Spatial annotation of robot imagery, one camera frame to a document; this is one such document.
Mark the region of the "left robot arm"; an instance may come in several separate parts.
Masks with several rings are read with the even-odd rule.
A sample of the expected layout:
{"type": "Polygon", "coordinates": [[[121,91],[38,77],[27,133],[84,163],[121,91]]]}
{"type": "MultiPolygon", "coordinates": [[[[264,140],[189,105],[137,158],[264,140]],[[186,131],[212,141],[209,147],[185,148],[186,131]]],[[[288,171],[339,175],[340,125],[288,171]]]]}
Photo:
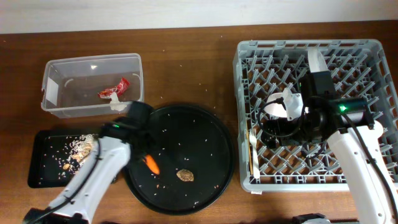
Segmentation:
{"type": "Polygon", "coordinates": [[[143,161],[152,138],[150,105],[133,101],[125,116],[104,124],[93,150],[64,190],[44,210],[31,208],[23,223],[91,223],[116,175],[135,161],[143,161]]]}

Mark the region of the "red snack wrapper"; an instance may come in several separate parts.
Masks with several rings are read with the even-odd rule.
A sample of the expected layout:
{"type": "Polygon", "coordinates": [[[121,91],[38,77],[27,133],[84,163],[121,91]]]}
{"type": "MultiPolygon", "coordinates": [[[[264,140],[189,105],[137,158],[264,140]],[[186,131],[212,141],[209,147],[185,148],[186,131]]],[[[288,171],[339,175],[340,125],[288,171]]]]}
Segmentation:
{"type": "Polygon", "coordinates": [[[115,93],[117,96],[121,96],[130,86],[130,83],[122,77],[121,81],[112,88],[107,88],[103,91],[98,92],[98,96],[101,99],[111,99],[111,95],[115,93]]]}

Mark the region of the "white tissue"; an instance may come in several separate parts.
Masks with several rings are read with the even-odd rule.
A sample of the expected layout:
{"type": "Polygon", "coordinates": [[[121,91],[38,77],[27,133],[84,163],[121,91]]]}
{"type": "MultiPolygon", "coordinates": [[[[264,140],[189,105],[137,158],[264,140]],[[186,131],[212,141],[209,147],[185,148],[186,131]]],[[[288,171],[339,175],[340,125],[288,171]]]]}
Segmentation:
{"type": "Polygon", "coordinates": [[[118,112],[122,112],[124,109],[127,108],[127,105],[121,103],[119,101],[118,95],[116,92],[113,92],[110,95],[111,101],[109,103],[111,110],[113,111],[118,111],[118,112]]]}

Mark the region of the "brown food lump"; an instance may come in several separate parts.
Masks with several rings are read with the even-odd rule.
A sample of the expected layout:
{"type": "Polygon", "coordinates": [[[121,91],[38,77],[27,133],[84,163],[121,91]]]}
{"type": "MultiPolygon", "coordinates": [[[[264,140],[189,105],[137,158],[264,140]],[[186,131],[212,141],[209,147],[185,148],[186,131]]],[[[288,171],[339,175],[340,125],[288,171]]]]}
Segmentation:
{"type": "Polygon", "coordinates": [[[187,169],[179,170],[176,175],[183,182],[193,182],[195,180],[193,173],[187,169]]]}

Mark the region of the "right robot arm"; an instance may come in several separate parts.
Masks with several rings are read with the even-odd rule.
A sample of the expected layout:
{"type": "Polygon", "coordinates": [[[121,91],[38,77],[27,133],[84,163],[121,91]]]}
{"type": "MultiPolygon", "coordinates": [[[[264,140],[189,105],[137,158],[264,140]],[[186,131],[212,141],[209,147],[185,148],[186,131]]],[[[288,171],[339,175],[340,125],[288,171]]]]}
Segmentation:
{"type": "Polygon", "coordinates": [[[340,98],[329,71],[298,81],[300,94],[271,95],[256,115],[263,133],[293,144],[325,142],[337,158],[361,223],[397,223],[397,189],[386,168],[364,98],[340,98]]]}

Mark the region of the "grey plate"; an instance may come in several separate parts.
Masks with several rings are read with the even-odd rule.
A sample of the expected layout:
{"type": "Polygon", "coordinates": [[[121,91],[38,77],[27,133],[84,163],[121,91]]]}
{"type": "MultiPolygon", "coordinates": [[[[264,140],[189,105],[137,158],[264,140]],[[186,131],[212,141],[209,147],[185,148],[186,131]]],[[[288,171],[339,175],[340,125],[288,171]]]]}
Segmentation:
{"type": "Polygon", "coordinates": [[[315,47],[309,48],[308,65],[311,73],[326,72],[328,67],[322,53],[315,47]]]}

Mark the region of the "pink bowl with food scraps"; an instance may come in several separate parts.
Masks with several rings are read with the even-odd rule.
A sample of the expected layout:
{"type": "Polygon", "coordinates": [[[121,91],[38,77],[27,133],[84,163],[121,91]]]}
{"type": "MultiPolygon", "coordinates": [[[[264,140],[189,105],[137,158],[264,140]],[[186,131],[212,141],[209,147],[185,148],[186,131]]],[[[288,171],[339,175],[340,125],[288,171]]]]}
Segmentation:
{"type": "MultiPolygon", "coordinates": [[[[281,97],[282,97],[282,93],[273,93],[268,97],[267,103],[272,102],[281,97]]],[[[264,108],[264,111],[267,114],[276,116],[278,118],[286,118],[287,117],[286,110],[284,109],[284,107],[281,104],[278,104],[278,103],[273,103],[273,104],[267,105],[264,108]]]]}

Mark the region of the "wooden chopstick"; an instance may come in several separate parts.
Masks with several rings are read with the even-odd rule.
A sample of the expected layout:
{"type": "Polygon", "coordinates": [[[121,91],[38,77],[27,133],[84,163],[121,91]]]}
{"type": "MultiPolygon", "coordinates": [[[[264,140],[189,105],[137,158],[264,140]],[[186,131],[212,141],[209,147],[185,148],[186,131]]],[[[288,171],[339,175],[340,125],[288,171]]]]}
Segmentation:
{"type": "Polygon", "coordinates": [[[248,128],[248,122],[245,121],[246,125],[246,139],[248,141],[248,157],[249,157],[249,172],[250,175],[253,175],[253,169],[252,169],[252,157],[251,157],[251,144],[249,141],[249,128],[248,128]]]}

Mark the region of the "orange carrot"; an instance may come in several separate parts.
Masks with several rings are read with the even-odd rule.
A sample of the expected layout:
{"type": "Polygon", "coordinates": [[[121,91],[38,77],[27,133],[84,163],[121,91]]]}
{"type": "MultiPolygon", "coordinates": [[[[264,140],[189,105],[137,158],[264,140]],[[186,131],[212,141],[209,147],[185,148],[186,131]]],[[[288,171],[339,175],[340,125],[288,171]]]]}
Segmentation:
{"type": "Polygon", "coordinates": [[[160,169],[159,166],[157,165],[156,161],[154,160],[154,158],[147,154],[144,156],[144,158],[142,159],[144,161],[144,163],[146,164],[146,166],[149,168],[149,170],[156,174],[159,175],[160,174],[160,169]]]}

